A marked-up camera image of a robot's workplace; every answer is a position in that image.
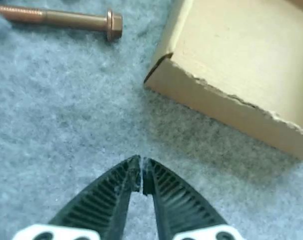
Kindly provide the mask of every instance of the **copper bolt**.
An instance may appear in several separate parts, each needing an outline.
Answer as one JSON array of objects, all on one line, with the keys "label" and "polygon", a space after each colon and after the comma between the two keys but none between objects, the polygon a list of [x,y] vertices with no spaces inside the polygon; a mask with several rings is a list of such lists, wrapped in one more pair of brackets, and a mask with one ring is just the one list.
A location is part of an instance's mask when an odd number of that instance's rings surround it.
[{"label": "copper bolt", "polygon": [[0,14],[9,21],[49,24],[59,27],[104,31],[108,41],[119,39],[123,32],[123,17],[108,9],[106,16],[75,12],[0,5]]}]

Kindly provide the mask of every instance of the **bolt head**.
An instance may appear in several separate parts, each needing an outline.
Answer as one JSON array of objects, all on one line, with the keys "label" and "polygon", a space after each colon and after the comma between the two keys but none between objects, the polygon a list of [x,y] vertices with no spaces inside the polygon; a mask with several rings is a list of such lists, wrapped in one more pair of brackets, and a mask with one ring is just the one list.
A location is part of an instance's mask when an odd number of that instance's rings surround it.
[{"label": "bolt head", "polygon": [[121,14],[107,11],[107,39],[113,41],[122,37],[123,17]]}]

